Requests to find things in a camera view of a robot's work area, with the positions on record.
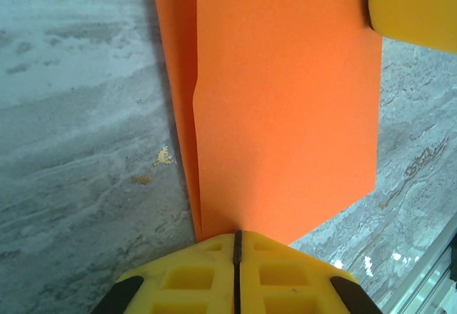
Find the orange paper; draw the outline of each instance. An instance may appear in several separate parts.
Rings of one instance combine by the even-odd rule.
[[[199,240],[291,243],[373,190],[381,37],[363,3],[156,0]]]

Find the marble veining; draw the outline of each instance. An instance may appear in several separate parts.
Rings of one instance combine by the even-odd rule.
[[[88,313],[194,243],[154,0],[0,7],[0,313]],[[386,39],[382,68],[376,190],[292,244],[379,305],[457,211],[457,56]]]

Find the square cutout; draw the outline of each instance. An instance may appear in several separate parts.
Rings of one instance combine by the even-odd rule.
[[[213,285],[213,278],[213,268],[183,265],[169,271],[163,289],[209,290]]]
[[[258,268],[261,285],[308,285],[303,269],[295,263],[263,264]]]
[[[312,296],[266,296],[263,302],[266,314],[319,314],[316,299]]]
[[[156,303],[151,314],[206,314],[206,303]]]

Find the marble surface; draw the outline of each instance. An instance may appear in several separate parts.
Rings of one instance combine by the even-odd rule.
[[[88,313],[194,242],[154,0],[0,8],[0,313]],[[456,118],[457,56],[385,40],[376,190],[293,247],[383,305],[457,211]]]

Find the folded paper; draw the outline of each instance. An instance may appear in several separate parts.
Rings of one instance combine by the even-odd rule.
[[[381,37],[364,0],[156,0],[199,240],[291,243],[372,191]]]

